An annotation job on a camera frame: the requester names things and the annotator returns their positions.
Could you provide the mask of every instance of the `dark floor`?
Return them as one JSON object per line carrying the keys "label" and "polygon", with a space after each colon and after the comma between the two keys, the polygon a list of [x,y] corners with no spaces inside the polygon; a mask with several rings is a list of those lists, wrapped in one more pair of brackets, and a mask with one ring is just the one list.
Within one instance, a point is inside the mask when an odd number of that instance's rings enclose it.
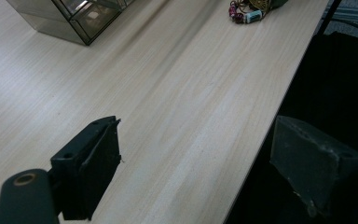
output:
{"label": "dark floor", "polygon": [[[312,39],[278,115],[304,120],[358,151],[358,37],[329,29]],[[332,197],[332,216],[310,217],[269,163],[272,136],[270,131],[227,223],[358,223],[358,179]]]}

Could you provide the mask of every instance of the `light wood surface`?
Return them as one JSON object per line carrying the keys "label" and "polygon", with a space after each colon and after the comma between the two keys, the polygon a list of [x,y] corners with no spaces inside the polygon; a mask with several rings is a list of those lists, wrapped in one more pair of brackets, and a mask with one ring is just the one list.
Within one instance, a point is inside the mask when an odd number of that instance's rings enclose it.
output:
{"label": "light wood surface", "polygon": [[0,0],[0,186],[116,115],[124,162],[91,223],[224,222],[327,2],[237,25],[228,0],[136,0],[84,47]]}

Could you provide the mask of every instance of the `wooden table top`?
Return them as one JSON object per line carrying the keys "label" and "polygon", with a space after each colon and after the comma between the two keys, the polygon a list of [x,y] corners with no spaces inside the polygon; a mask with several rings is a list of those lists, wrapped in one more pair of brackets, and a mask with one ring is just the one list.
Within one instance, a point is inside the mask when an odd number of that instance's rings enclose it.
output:
{"label": "wooden table top", "polygon": [[224,222],[327,2],[238,25],[229,1],[136,0],[85,47],[0,0],[0,187],[116,115],[124,162],[91,223]]}

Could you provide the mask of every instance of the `wood grain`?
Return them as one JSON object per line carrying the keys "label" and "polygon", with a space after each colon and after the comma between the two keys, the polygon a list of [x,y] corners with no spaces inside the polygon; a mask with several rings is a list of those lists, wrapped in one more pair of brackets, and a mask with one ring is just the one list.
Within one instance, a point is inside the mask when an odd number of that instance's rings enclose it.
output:
{"label": "wood grain", "polygon": [[229,1],[137,0],[84,47],[0,0],[0,186],[116,115],[125,162],[91,223],[222,223],[327,2],[237,25]]}

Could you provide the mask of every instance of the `table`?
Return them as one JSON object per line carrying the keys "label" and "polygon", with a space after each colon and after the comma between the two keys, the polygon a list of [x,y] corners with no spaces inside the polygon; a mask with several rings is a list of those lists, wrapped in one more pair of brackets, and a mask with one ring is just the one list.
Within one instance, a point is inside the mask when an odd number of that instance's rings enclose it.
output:
{"label": "table", "polygon": [[124,162],[91,223],[224,222],[327,2],[238,25],[229,1],[137,0],[84,47],[0,0],[0,186],[116,115]]}

